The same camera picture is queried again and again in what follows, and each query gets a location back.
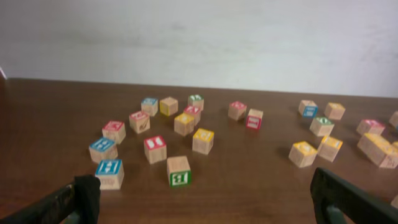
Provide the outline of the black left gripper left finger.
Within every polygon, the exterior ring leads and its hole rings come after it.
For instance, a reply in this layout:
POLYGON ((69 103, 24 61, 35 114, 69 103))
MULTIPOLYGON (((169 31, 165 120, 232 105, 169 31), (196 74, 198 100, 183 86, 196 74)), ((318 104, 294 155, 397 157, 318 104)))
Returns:
POLYGON ((1 223, 61 223, 76 213, 78 223, 97 223, 100 214, 99 178, 76 176, 74 181, 39 201, 1 219, 1 223))

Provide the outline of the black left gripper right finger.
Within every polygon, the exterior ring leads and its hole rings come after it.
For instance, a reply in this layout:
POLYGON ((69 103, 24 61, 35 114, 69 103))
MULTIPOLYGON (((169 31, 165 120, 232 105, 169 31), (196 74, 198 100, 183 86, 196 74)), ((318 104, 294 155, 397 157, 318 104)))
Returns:
POLYGON ((355 223, 397 224, 397 209, 375 198, 330 170, 315 169, 310 193, 318 224, 355 223))

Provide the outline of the yellow C block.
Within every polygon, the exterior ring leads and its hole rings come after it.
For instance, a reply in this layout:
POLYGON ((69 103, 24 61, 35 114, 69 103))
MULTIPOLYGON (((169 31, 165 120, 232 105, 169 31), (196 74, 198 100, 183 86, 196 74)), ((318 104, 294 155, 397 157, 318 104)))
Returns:
POLYGON ((296 142, 289 152, 289 159, 299 168, 313 164, 318 151, 308 142, 296 142))

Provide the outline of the red I block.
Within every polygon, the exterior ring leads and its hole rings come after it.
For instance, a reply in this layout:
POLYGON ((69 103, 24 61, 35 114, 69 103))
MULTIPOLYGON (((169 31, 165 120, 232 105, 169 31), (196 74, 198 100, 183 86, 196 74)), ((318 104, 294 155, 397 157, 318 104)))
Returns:
POLYGON ((144 153, 149 164, 167 159, 167 145, 162 136, 154 136, 144 140, 144 153))

